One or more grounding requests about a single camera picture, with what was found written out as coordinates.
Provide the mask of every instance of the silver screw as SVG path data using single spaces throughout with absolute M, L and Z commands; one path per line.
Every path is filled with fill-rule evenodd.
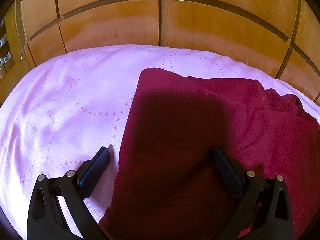
M 283 181 L 283 180 L 284 180 L 284 178 L 283 178 L 283 176 L 281 176 L 281 175 L 277 175 L 277 180 L 279 180 L 279 181 Z
M 247 175 L 250 178 L 254 178 L 256 176 L 256 174 L 254 173 L 254 171 L 247 171 Z
M 67 172 L 67 177 L 71 178 L 71 177 L 74 176 L 75 173 L 76 173 L 76 172 L 75 172 L 74 170 L 68 171 L 68 172 Z
M 43 174 L 39 175 L 38 180 L 39 181 L 43 181 L 44 180 L 44 175 Z

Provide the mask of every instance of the mattress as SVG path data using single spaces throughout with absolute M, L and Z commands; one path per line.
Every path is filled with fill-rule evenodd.
M 320 121 L 320 108 L 287 83 L 207 51 L 117 45 L 74 51 L 30 71 L 0 108 L 0 206 L 23 239 L 38 175 L 60 177 L 91 159 L 101 146 L 110 165 L 84 202 L 97 222 L 111 204 L 119 148 L 138 78 L 157 67 L 197 78 L 247 78 L 265 89 L 299 97 Z M 71 231 L 81 236 L 59 197 Z

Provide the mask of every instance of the bed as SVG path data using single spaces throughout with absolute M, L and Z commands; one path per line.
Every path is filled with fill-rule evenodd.
M 12 52 L 18 58 L 23 51 L 32 70 L 0 109 L 0 206 L 23 239 L 37 176 L 77 169 L 104 145 L 111 165 L 85 200 L 96 221 L 102 218 L 143 69 L 255 79 L 298 96 L 320 123 L 320 24 L 306 0 L 42 1 L 14 3 L 24 35 Z

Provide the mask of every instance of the red cloth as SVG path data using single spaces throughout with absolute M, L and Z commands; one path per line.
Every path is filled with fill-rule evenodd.
M 99 225 L 112 239 L 213 237 L 238 205 L 209 160 L 215 146 L 259 176 L 284 176 L 297 239 L 320 207 L 320 129 L 300 100 L 157 68 L 140 74 Z

